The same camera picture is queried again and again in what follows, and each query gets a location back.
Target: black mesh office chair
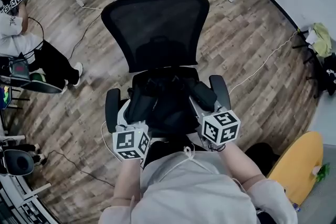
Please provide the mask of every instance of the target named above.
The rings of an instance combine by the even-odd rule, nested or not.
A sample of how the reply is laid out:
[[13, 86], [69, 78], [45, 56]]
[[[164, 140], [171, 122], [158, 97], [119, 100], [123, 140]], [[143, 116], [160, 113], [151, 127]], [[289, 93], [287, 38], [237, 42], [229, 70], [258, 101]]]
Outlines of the black mesh office chair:
[[[214, 109], [216, 91], [199, 82], [196, 69], [181, 67], [197, 64], [197, 43], [208, 11], [208, 0], [117, 0], [104, 8], [102, 21], [122, 49], [129, 72], [147, 70], [133, 78], [124, 113], [128, 123], [146, 120], [154, 136], [187, 134], [198, 126], [191, 94], [199, 95], [202, 108]], [[223, 78], [211, 81], [212, 87], [220, 86], [217, 93], [228, 105]], [[110, 90], [106, 120], [111, 133], [122, 104], [119, 89]]]

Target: white marker cube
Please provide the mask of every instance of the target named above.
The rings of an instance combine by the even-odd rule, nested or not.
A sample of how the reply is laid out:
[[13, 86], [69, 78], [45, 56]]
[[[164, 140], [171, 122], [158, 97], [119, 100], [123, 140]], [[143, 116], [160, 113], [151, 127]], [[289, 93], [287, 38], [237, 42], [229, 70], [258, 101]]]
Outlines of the white marker cube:
[[112, 134], [113, 151], [122, 159], [142, 159], [149, 148], [150, 138], [144, 129]]
[[203, 117], [202, 135], [217, 146], [237, 139], [240, 120], [232, 110]]

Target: laminate flooring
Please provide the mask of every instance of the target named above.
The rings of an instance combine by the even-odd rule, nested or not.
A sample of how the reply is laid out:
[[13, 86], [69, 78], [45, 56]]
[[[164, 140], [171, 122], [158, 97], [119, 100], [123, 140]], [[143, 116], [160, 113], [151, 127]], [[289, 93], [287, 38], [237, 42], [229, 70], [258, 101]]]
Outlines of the laminate flooring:
[[[83, 0], [87, 7], [104, 8], [112, 0]], [[269, 0], [209, 0], [210, 11], [198, 42], [197, 70], [208, 84], [211, 74], [224, 77], [229, 90], [255, 72], [295, 32]], [[70, 57], [72, 48], [100, 11], [81, 8], [74, 0], [29, 0], [29, 15], [43, 25], [45, 39]], [[29, 29], [41, 35], [30, 21]], [[296, 35], [274, 53], [259, 72], [230, 95], [232, 108], [242, 125], [238, 145], [247, 149], [267, 142], [281, 154], [306, 131], [316, 109], [316, 86], [307, 57]], [[22, 111], [11, 119], [12, 133], [39, 143], [45, 154], [65, 154], [80, 169], [114, 184], [119, 162], [105, 148], [100, 128], [105, 120], [106, 92], [114, 87], [127, 96], [132, 74], [119, 46], [97, 18], [77, 46], [71, 63], [80, 61], [84, 74], [79, 87], [63, 95], [24, 91]], [[103, 132], [109, 143], [110, 136]], [[33, 187], [50, 182], [39, 194], [61, 223], [97, 223], [110, 205], [113, 187], [76, 170], [63, 156], [51, 153], [47, 165], [36, 167], [28, 178]]]

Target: chair armrest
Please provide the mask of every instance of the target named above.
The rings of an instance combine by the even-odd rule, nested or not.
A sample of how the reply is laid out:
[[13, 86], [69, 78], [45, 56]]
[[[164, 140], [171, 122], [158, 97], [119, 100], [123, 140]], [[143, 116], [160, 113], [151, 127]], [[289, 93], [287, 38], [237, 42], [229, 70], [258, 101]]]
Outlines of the chair armrest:
[[111, 89], [107, 92], [105, 102], [105, 118], [106, 126], [110, 133], [116, 131], [118, 122], [118, 112], [120, 104], [120, 90], [118, 88]]
[[211, 75], [209, 77], [211, 89], [217, 95], [217, 101], [227, 110], [231, 109], [230, 96], [222, 76]]

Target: person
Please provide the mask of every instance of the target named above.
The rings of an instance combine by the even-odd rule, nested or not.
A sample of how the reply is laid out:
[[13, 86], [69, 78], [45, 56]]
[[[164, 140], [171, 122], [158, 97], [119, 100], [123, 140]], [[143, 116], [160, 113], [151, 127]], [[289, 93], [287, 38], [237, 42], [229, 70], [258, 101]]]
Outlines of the person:
[[[30, 144], [22, 144], [16, 146], [2, 146], [2, 151], [0, 152], [0, 157], [3, 157], [3, 151], [5, 150], [18, 150], [24, 152], [34, 152], [35, 155], [32, 156], [34, 164], [36, 165], [44, 165], [47, 162], [44, 154], [39, 154], [40, 146], [39, 144], [30, 145]], [[0, 163], [0, 174], [7, 174], [7, 169]]]
[[42, 68], [47, 76], [64, 79], [66, 85], [75, 87], [80, 83], [83, 65], [72, 67], [68, 59], [42, 38], [28, 33], [28, 14], [25, 3], [18, 6], [18, 15], [0, 13], [0, 56], [18, 57], [21, 53], [27, 59], [29, 71]]
[[266, 179], [233, 142], [208, 152], [187, 138], [157, 141], [122, 161], [111, 206], [99, 224], [297, 224], [283, 187]]

